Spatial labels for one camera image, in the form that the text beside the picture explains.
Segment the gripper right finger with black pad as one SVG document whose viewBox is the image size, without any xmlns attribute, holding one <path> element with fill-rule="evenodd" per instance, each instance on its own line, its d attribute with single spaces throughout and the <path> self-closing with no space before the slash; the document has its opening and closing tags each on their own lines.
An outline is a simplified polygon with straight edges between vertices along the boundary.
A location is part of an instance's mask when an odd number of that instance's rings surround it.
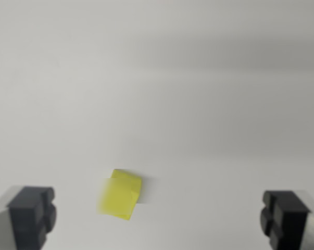
<svg viewBox="0 0 314 250">
<path fill-rule="evenodd" d="M 306 191 L 267 190 L 260 226 L 272 249 L 314 249 L 314 199 Z"/>
</svg>

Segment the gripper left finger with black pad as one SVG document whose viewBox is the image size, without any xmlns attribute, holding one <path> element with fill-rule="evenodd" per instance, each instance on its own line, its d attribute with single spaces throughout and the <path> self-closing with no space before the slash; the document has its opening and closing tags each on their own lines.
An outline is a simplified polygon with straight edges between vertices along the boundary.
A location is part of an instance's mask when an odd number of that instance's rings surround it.
<svg viewBox="0 0 314 250">
<path fill-rule="evenodd" d="M 50 186 L 14 185 L 0 196 L 0 249 L 42 249 L 56 223 Z"/>
</svg>

